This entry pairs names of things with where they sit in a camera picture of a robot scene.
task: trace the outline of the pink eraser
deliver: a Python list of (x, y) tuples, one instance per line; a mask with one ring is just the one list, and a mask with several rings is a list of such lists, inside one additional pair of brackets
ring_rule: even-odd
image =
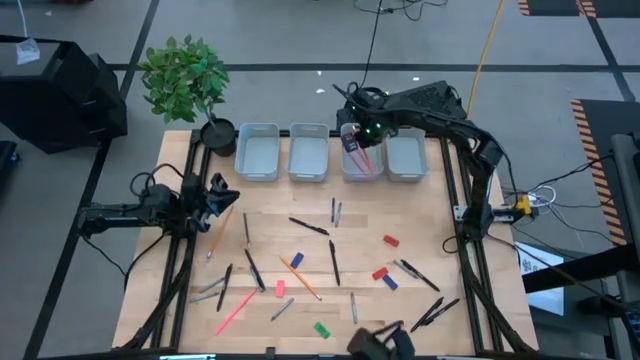
[(284, 297), (284, 280), (278, 280), (276, 283), (276, 297)]

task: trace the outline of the yellow cable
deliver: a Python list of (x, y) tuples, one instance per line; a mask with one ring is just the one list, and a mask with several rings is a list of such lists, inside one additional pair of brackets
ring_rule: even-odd
[(476, 74), (473, 77), (473, 85), (471, 86), (471, 95), (469, 95), (469, 103), (467, 104), (467, 119), (471, 118), (471, 107), (473, 106), (473, 99), (475, 98), (475, 95), (476, 95), (476, 87), (478, 86), (478, 80), (480, 80), (482, 65), (484, 65), (484, 60), (487, 57), (489, 48), (491, 47), (491, 42), (493, 41), (493, 34), (496, 32), (496, 25), (498, 24), (498, 19), (500, 19), (500, 14), (502, 13), (502, 5), (504, 5), (504, 0), (500, 0), (500, 3), (498, 4), (498, 9), (496, 10), (496, 16), (493, 18), (493, 23), (491, 24), (491, 31), (489, 31), (487, 42), (484, 43), (484, 48), (482, 49), (482, 55), (480, 56), (480, 63), (478, 64), (478, 68), (476, 69)]

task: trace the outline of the orange and black striped tape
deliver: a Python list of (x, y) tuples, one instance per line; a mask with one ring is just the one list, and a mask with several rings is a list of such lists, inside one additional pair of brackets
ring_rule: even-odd
[(518, 6), (522, 15), (529, 16), (529, 3), (527, 0), (518, 0)]
[(591, 0), (576, 0), (580, 16), (596, 17), (596, 8)]
[[(591, 129), (580, 100), (572, 99), (571, 109), (573, 110), (573, 117), (576, 119), (576, 125), (578, 126), (580, 141), (582, 141), (585, 155), (587, 155), (589, 160), (599, 159), (600, 155), (598, 155), (598, 149), (593, 141)], [(596, 186), (598, 198), (602, 205), (602, 212), (604, 213), (604, 218), (609, 228), (609, 234), (611, 235), (609, 238), (618, 245), (626, 245), (627, 241), (625, 240), (624, 231), (620, 225), (620, 218), (618, 217), (618, 212), (611, 198), (611, 191), (609, 190), (609, 184), (607, 183), (607, 178), (604, 175), (601, 163), (597, 162), (593, 164), (591, 167), (591, 175), (593, 176), (593, 183)]]

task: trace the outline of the green leaves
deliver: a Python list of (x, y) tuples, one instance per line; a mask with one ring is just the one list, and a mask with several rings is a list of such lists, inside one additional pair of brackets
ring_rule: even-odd
[(223, 103), (222, 92), (229, 76), (216, 52), (202, 38), (191, 35), (178, 43), (167, 39), (165, 49), (146, 51), (148, 62), (142, 84), (149, 90), (144, 99), (153, 105), (151, 112), (163, 115), (165, 123), (182, 119), (195, 122), (194, 110), (210, 116), (214, 104)]

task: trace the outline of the blue eraser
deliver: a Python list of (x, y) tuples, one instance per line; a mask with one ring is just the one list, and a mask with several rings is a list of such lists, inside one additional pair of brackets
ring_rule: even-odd
[(387, 285), (389, 285), (389, 287), (391, 288), (391, 290), (395, 290), (398, 288), (398, 284), (396, 284), (395, 281), (393, 281), (391, 279), (391, 277), (389, 275), (385, 275), (382, 277), (382, 280), (384, 280), (384, 282), (387, 283)]
[(304, 258), (304, 255), (302, 255), (302, 253), (297, 253), (296, 257), (294, 257), (293, 261), (291, 262), (291, 267), (294, 269), (297, 269), (298, 265), (300, 265), (303, 258)]

